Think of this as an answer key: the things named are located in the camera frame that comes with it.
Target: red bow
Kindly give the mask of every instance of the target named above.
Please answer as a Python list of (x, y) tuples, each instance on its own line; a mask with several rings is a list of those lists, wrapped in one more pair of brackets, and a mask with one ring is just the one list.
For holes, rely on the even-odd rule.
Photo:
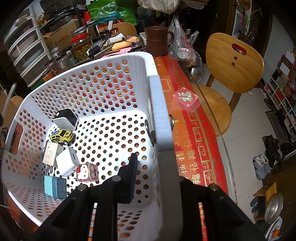
[(76, 166), (76, 172), (80, 172), (80, 168), (81, 168), (81, 166), (82, 166), (82, 165), (77, 165), (77, 166)]

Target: blue charger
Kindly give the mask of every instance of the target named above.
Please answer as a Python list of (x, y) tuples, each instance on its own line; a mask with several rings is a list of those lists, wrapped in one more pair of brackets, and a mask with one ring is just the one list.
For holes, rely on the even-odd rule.
[(51, 197), (65, 199), (67, 197), (66, 179), (53, 176), (44, 176), (44, 191)]

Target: green basket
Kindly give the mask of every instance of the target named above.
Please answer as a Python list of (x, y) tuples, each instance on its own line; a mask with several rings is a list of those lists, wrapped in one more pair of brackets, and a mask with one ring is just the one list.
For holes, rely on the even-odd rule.
[(43, 81), (43, 79), (42, 78), (40, 78), (39, 80), (37, 80), (36, 82), (35, 82), (35, 84), (33, 84), (30, 88), (31, 88), (31, 90), (35, 90), (35, 89), (37, 89), (39, 86), (41, 86), (42, 84), (44, 84), (45, 82)]

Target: doormat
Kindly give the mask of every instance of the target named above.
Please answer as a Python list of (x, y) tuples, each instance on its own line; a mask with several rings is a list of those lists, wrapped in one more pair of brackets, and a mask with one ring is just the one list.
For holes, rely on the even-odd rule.
[(274, 132), (276, 134), (276, 137), (279, 141), (279, 144), (283, 144), (283, 143), (289, 143), (289, 137), (288, 137), (288, 133), (286, 128), (283, 128), (279, 122), (279, 119), (276, 116), (276, 112), (271, 110), (271, 111), (266, 111), (265, 112), (271, 125), (272, 128), (274, 129)]

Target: green bag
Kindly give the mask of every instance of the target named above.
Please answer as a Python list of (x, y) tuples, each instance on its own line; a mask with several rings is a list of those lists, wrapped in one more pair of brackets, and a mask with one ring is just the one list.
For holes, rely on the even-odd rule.
[(98, 0), (87, 5), (87, 9), (91, 18), (100, 15), (110, 15), (112, 13), (120, 13), (125, 22), (130, 22), (137, 25), (138, 21), (135, 16), (135, 8), (133, 1), (129, 0)]

